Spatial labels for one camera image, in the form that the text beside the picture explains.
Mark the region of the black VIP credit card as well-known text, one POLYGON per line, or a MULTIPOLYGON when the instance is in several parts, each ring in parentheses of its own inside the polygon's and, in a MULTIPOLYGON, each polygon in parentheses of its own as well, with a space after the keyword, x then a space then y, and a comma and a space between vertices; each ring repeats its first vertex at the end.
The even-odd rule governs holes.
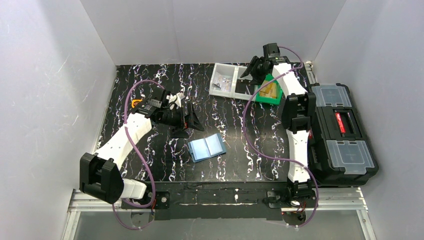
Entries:
POLYGON ((244 95, 252 95, 255 92, 254 84, 246 84, 243 82, 236 83, 235 93, 236 94, 244 94, 244 95))

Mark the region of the blue card holder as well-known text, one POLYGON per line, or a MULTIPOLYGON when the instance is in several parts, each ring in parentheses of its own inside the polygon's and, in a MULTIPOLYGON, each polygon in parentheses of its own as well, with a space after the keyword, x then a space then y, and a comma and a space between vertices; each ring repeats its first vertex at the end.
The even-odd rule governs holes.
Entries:
POLYGON ((194 163, 214 158, 227 152, 222 136, 219 133, 190 141, 188 149, 194 163))

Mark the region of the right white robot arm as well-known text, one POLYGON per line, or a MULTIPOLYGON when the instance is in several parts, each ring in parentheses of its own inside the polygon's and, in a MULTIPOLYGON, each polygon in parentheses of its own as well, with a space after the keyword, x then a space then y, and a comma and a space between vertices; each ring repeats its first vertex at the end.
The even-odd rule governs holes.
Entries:
POLYGON ((263 46, 263 56, 254 56, 242 73, 252 77, 251 84, 264 89, 278 83, 286 97, 283 103, 281 124, 286 130, 289 143, 288 180, 303 184, 312 179, 308 169, 308 138, 316 108, 316 96, 308 92, 295 75, 287 57, 281 55, 281 46, 268 43, 263 46))

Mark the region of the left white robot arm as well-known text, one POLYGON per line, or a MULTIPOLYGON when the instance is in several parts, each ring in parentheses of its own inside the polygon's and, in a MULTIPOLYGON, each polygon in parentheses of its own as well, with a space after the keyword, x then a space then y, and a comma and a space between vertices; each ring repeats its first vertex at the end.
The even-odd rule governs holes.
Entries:
POLYGON ((187 139, 188 129, 204 131, 204 126, 184 95, 156 88, 150 97, 135 105, 123 126, 94 153, 84 153, 79 162, 79 190, 109 204, 120 199, 140 200, 147 185, 134 179, 122 178, 120 169, 136 144, 154 125, 171 128, 173 139, 187 139))

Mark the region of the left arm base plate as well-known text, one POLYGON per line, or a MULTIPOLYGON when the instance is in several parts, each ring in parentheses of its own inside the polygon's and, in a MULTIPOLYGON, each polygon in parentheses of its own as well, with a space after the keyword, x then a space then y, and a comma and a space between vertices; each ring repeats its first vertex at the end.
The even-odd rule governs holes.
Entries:
MULTIPOLYGON (((128 200, 131 204, 127 202, 121 203, 122 209, 141 209, 141 205, 148 204, 152 199, 152 192, 148 192, 141 199, 130 199, 128 200)), ((168 209, 170 206, 170 193, 168 191, 157 191, 155 199, 148 208, 153 210, 164 210, 168 209)))

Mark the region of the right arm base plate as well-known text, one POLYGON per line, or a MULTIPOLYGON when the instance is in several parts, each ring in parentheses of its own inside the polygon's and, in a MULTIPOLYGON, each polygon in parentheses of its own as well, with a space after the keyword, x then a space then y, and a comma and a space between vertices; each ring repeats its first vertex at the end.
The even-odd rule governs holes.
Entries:
POLYGON ((282 220, 290 227, 300 227, 308 220, 307 209, 318 206, 316 192, 300 197, 293 197, 289 191, 269 190, 262 202, 270 209, 280 209, 282 220))

